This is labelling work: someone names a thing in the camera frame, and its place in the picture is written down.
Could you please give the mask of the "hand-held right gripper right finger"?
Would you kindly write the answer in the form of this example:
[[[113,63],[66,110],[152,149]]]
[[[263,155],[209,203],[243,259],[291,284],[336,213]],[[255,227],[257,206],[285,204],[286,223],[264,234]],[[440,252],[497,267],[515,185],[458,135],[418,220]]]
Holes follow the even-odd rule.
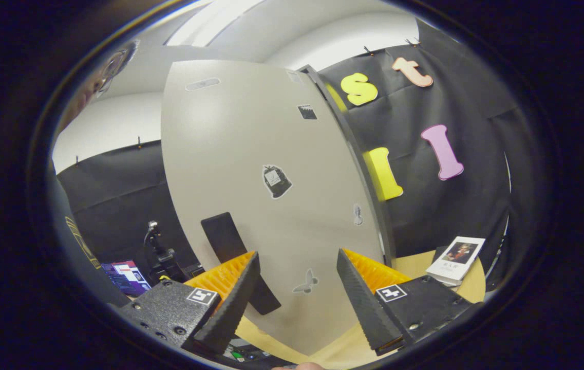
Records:
[[[404,274],[341,248],[336,269],[376,355],[401,350],[469,319],[478,305],[428,275]]]

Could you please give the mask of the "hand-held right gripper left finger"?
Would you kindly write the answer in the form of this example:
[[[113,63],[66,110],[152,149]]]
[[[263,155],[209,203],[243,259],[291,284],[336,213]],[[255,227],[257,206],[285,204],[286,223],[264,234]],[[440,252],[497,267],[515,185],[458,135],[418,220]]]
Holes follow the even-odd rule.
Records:
[[[186,283],[164,279],[117,312],[170,346],[221,356],[259,278],[259,255],[249,251]]]

